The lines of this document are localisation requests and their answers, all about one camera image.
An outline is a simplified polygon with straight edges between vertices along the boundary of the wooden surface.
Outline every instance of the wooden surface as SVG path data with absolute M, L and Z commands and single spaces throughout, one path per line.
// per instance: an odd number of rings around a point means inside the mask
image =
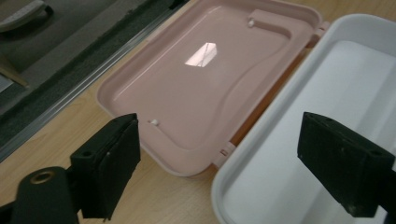
M 396 21 L 394 0 L 289 2 L 313 7 L 325 21 L 330 22 L 351 13 L 373 14 Z M 40 132 L 0 163 L 0 205 L 14 200 L 18 184 L 26 175 L 44 167 L 66 168 L 70 165 L 70 154 L 110 120 L 110 116 L 95 101 L 100 83 L 144 45 L 145 42 L 110 68 Z M 143 152 L 142 161 L 129 181 L 110 223 L 218 223 L 210 201 L 210 188 L 215 174 L 216 171 L 211 169 L 195 178 L 172 176 Z M 80 223 L 103 223 L 103 220 L 81 219 Z

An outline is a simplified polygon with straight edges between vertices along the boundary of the plastic container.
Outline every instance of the plastic container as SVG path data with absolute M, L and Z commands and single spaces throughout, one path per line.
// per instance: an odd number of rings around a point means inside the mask
M 305 111 L 396 153 L 396 23 L 336 21 L 219 170 L 212 201 L 221 223 L 383 223 L 353 218 L 297 158 Z
M 197 1 L 102 84 L 98 102 L 114 117 L 137 113 L 141 145 L 163 169 L 197 175 L 225 162 L 321 25 L 314 9 L 284 2 Z

